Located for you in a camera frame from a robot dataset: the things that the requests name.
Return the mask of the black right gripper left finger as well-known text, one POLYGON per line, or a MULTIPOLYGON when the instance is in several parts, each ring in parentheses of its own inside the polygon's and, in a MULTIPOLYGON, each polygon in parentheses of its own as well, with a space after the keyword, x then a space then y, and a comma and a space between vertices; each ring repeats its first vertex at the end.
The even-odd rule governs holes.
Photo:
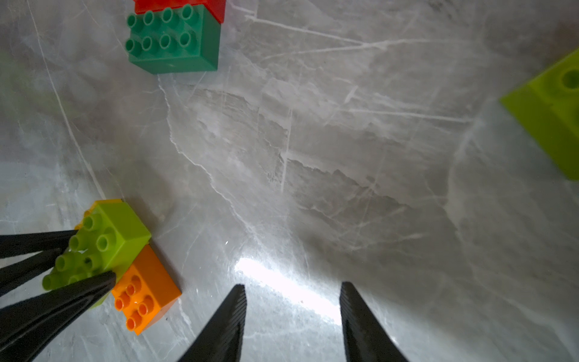
POLYGON ((247 297, 243 284, 233 286, 191 347, 183 361, 237 362, 241 359, 247 297))

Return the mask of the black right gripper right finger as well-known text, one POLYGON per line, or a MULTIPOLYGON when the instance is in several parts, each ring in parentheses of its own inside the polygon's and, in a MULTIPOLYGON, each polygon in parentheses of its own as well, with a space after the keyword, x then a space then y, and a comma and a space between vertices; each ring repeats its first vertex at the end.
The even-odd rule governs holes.
POLYGON ((339 303, 347 361, 408 362, 351 282, 342 283, 339 303))

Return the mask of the lime green long lego brick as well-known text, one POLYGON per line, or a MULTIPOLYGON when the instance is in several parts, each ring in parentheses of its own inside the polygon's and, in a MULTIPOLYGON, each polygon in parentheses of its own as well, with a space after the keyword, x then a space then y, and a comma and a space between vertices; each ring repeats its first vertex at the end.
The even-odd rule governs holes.
POLYGON ((128 203, 98 205, 69 238, 42 287, 54 291, 107 271, 120 280, 151 237, 128 203))

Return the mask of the orange lego brick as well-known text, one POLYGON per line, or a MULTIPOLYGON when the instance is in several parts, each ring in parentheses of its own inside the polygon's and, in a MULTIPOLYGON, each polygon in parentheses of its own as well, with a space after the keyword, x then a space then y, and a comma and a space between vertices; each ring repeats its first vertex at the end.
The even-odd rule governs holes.
POLYGON ((112 290, 114 307, 126 328, 139 336, 169 311, 182 295, 150 245, 146 245, 112 290))

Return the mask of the dark green lego brick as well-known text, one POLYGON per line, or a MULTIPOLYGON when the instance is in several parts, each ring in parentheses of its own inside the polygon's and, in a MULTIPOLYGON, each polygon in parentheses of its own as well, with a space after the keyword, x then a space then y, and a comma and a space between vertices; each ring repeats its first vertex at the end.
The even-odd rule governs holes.
POLYGON ((216 71, 221 24, 203 5, 166 8, 127 18, 128 60, 154 75, 216 71))

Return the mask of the red lego brick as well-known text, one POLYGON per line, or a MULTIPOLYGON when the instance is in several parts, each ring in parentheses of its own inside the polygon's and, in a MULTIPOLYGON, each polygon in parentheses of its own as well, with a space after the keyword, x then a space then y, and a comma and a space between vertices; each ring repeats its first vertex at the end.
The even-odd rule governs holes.
POLYGON ((223 24, 226 0, 134 0, 134 12, 144 14, 148 11, 162 11, 166 8, 179 9, 185 5, 203 5, 218 21, 223 24))

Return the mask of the yellow lego brick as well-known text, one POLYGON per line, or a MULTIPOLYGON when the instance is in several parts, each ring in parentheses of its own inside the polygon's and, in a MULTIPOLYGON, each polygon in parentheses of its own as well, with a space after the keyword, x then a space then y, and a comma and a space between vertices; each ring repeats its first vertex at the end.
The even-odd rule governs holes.
POLYGON ((98 206, 98 205, 105 205, 105 204, 116 204, 116 203, 122 203, 122 202, 123 202, 123 200, 120 199, 120 198, 119 198, 119 199, 106 199, 106 200, 97 200, 97 201, 95 201, 95 202, 91 205, 91 207, 84 212, 83 217, 81 218, 81 222, 80 222, 79 224, 77 224, 74 229, 75 229, 75 230, 81 229, 81 227, 83 226, 83 220, 84 220, 84 218, 87 217, 87 216, 89 216, 89 215, 91 215, 96 206, 98 206))

